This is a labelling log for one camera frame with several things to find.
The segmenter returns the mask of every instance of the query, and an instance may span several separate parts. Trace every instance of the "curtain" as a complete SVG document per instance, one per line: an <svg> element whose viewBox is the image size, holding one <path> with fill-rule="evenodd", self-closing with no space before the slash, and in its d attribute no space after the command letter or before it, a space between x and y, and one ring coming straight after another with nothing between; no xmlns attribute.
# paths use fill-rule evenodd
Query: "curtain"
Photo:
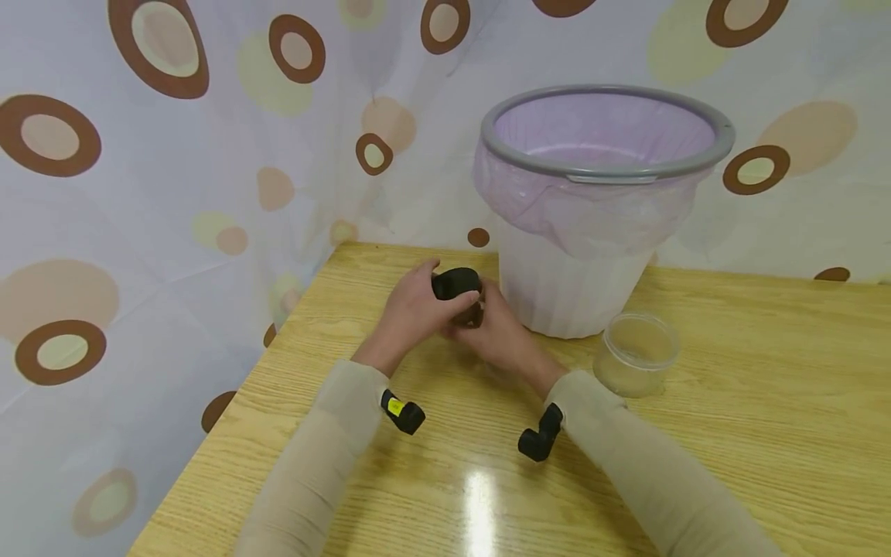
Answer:
<svg viewBox="0 0 891 557"><path fill-rule="evenodd" d="M891 280L884 0L2 11L4 554L125 554L337 244L494 250L479 124L529 89L734 122L654 264Z"/></svg>

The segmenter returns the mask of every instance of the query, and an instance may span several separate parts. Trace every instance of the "beige sleeve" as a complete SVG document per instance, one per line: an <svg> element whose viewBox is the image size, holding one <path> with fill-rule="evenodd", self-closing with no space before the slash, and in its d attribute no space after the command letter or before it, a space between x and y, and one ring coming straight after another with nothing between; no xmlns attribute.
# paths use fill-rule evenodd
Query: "beige sleeve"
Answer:
<svg viewBox="0 0 891 557"><path fill-rule="evenodd" d="M380 425L387 386L367 365L334 365L257 496L234 557L322 554L347 478Z"/></svg>
<svg viewBox="0 0 891 557"><path fill-rule="evenodd" d="M563 412L563 429L609 477L660 554L782 556L721 482L589 372L560 378L545 407L551 402Z"/></svg>

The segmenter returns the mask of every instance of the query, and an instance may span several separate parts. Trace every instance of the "wood grain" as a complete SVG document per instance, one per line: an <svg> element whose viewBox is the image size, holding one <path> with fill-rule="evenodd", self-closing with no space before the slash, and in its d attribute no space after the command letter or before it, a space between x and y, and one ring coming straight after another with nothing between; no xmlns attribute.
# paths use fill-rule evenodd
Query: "wood grain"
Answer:
<svg viewBox="0 0 891 557"><path fill-rule="evenodd" d="M489 254L341 246L130 554L231 554L331 364L371 330L402 273L434 255L443 269L497 276ZM787 555L891 555L891 288L651 268L628 308L660 315L682 342L666 392L630 406L724 481ZM596 339L542 341L590 367ZM428 420L414 437L380 428L326 555L655 555L565 438L545 464L517 452L540 407L472 355L431 339L393 390Z"/></svg>

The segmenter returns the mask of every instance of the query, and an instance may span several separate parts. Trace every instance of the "wrist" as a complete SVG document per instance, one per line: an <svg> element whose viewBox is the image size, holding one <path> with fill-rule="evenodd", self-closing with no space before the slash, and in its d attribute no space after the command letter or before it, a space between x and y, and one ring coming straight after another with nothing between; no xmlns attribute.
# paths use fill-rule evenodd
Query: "wrist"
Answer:
<svg viewBox="0 0 891 557"><path fill-rule="evenodd" d="M358 364L369 365L392 378L408 351L409 348L400 340L399 335L377 327L350 359Z"/></svg>
<svg viewBox="0 0 891 557"><path fill-rule="evenodd" d="M568 369L563 364L543 348L539 348L537 353L527 360L527 365L521 374L538 397L545 400L554 384L567 373Z"/></svg>

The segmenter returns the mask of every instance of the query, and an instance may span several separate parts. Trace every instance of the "gray rim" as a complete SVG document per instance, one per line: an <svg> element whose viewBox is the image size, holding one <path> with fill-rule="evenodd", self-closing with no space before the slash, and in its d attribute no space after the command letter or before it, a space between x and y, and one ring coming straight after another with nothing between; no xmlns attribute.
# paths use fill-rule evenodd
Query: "gray rim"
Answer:
<svg viewBox="0 0 891 557"><path fill-rule="evenodd" d="M643 166L612 166L612 167L577 167L562 163L557 160L548 160L542 157L527 155L503 142L495 134L495 122L510 109L525 104L526 102L543 99L545 97L561 96L564 94L627 94L629 96L643 97L656 101L667 102L696 114L705 120L715 132L715 142L695 155L685 159L671 160L659 164ZM544 89L536 89L527 93L518 94L510 99L499 102L483 118L481 138L486 148L496 157L515 167L524 168L538 174L551 176L579 176L582 178L669 178L692 174L698 170L710 168L719 160L727 156L736 141L736 131L733 124L722 112L708 106L704 102L697 101L688 96L669 93L659 89L638 86L620 85L570 85L554 86Z"/></svg>

